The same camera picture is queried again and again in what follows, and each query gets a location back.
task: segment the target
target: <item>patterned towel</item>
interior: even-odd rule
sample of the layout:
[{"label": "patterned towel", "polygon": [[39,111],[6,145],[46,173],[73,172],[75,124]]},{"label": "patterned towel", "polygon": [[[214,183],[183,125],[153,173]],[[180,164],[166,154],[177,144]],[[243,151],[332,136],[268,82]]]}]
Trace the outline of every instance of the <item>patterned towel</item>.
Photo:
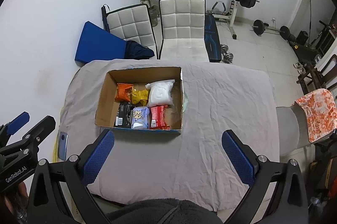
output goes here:
[{"label": "patterned towel", "polygon": [[295,101],[304,110],[311,143],[327,136],[337,128],[337,109],[332,94],[318,89]]}]

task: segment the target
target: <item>gray stool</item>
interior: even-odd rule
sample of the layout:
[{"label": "gray stool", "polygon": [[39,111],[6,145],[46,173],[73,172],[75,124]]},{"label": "gray stool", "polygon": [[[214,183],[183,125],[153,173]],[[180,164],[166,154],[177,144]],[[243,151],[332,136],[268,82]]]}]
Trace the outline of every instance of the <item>gray stool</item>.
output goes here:
[{"label": "gray stool", "polygon": [[307,118],[297,103],[290,107],[276,107],[276,114],[281,157],[296,149],[325,140],[333,133],[331,132],[313,143],[309,142]]}]

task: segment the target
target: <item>blue cushion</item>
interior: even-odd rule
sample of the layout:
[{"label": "blue cushion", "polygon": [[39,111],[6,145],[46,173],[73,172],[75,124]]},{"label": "blue cushion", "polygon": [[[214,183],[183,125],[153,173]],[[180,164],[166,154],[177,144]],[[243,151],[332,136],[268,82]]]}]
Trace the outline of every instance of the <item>blue cushion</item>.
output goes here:
[{"label": "blue cushion", "polygon": [[124,59],[126,41],[87,21],[75,55],[75,60],[89,63],[93,60]]}]

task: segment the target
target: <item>silver bolt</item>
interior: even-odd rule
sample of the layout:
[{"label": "silver bolt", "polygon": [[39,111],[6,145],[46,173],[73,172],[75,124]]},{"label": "silver bolt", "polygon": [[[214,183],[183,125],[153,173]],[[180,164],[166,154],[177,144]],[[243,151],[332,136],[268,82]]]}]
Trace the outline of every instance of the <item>silver bolt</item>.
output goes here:
[{"label": "silver bolt", "polygon": [[290,159],[290,164],[294,165],[294,166],[297,166],[298,163],[295,159]]},{"label": "silver bolt", "polygon": [[71,157],[69,157],[69,161],[75,162],[78,159],[78,156],[76,154],[73,154]]},{"label": "silver bolt", "polygon": [[40,165],[40,166],[44,165],[45,163],[46,163],[46,160],[45,160],[45,159],[41,159],[41,160],[39,161],[39,165]]},{"label": "silver bolt", "polygon": [[266,162],[267,161],[267,157],[264,156],[264,155],[259,155],[258,156],[258,160],[261,161],[261,162]]}]

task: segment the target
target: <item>cardboard box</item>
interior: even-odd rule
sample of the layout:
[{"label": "cardboard box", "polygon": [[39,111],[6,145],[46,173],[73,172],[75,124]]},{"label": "cardboard box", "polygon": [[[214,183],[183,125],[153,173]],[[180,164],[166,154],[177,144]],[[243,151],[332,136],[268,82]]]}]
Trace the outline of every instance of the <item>cardboard box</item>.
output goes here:
[{"label": "cardboard box", "polygon": [[[115,101],[117,94],[117,83],[130,83],[138,90],[145,89],[148,83],[175,79],[171,96],[174,105],[166,109],[165,121],[171,130],[135,130],[114,127],[118,112],[119,102]],[[99,95],[98,106],[95,116],[95,124],[102,127],[113,128],[114,131],[139,131],[139,132],[165,132],[181,133],[183,115],[183,83],[180,67],[149,67],[133,68],[126,70],[113,70],[106,74],[104,83]]]}]

